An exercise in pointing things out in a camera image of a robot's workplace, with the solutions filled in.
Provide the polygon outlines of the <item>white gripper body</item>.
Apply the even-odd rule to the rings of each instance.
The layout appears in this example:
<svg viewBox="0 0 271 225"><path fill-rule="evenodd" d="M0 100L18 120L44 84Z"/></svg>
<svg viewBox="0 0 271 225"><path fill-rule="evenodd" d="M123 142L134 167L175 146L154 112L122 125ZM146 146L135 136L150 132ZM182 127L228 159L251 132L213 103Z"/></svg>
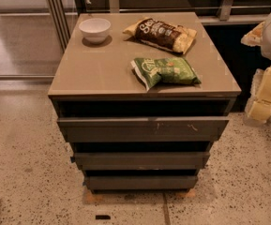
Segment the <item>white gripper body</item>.
<svg viewBox="0 0 271 225"><path fill-rule="evenodd" d="M271 66L266 70L256 70L252 79L250 93L258 101L271 104Z"/></svg>

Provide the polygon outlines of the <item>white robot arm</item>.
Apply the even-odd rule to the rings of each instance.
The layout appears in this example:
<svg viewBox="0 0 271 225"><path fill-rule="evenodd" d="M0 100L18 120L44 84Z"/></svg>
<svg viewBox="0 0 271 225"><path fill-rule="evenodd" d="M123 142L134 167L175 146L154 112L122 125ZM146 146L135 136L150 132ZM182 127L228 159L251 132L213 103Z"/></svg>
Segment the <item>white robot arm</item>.
<svg viewBox="0 0 271 225"><path fill-rule="evenodd" d="M241 38L241 43L250 47L259 46L261 55L271 60L271 13ZM245 113L247 119L264 124L271 117L271 66L254 74Z"/></svg>

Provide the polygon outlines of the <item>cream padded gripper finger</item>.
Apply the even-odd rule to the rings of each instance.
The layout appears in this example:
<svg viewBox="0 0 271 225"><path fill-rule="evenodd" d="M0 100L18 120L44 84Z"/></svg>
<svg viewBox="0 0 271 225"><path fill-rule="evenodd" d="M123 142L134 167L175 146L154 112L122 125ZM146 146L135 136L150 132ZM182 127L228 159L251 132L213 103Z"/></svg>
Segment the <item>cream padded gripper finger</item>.
<svg viewBox="0 0 271 225"><path fill-rule="evenodd" d="M266 122L271 117L271 105L249 99L246 105L247 117L259 122Z"/></svg>

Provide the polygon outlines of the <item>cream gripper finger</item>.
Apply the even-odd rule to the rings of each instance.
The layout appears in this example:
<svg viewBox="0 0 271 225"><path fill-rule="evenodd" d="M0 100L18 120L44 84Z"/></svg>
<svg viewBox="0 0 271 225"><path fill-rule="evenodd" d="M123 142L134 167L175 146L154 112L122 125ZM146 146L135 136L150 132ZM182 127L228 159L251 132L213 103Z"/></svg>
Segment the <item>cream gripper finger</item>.
<svg viewBox="0 0 271 225"><path fill-rule="evenodd" d="M241 38L241 43L250 47L261 46L264 22L259 23Z"/></svg>

